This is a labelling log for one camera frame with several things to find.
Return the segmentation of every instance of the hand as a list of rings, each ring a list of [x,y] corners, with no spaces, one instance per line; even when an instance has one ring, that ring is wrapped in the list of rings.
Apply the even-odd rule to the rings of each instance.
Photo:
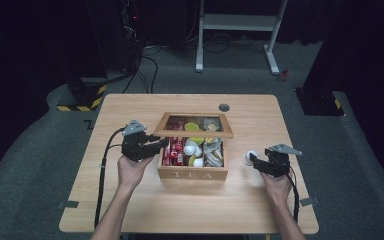
[[[292,189],[292,185],[288,177],[283,175],[274,178],[263,172],[260,172],[260,175],[264,179],[266,192],[269,195],[272,203],[286,203],[289,192]]]
[[[140,162],[131,161],[126,156],[118,159],[118,186],[130,189],[136,188],[142,180],[146,166],[154,159],[154,156]]]

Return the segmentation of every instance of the person's right arm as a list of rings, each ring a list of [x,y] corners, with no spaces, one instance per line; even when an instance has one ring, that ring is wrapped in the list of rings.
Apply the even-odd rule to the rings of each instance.
[[[273,178],[262,172],[260,174],[264,179],[266,192],[282,239],[305,239],[287,204],[288,195],[292,188],[287,176]]]

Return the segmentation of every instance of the yellow and black hazard tape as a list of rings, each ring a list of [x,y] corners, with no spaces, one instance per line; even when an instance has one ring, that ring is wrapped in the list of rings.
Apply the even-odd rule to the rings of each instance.
[[[93,97],[91,97],[90,101],[91,104],[88,105],[58,105],[58,110],[64,111],[64,112],[69,112],[69,111],[82,111],[82,112],[87,112],[87,111],[94,111],[98,108],[99,104],[102,101],[102,96],[105,92],[105,89],[107,88],[107,85],[101,86],[97,94]]]

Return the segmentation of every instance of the forearm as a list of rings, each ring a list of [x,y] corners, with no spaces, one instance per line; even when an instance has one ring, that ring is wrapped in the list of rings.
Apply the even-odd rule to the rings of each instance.
[[[288,205],[284,202],[272,202],[272,206],[282,240],[305,239],[301,228],[292,217]]]
[[[120,239],[120,230],[133,188],[119,187],[91,239]]]

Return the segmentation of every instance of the person's left hand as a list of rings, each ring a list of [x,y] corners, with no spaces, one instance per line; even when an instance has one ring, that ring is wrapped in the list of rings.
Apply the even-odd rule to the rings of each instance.
[[[119,187],[136,188],[142,180],[146,166],[153,159],[154,156],[135,162],[124,155],[121,156],[117,162]]]

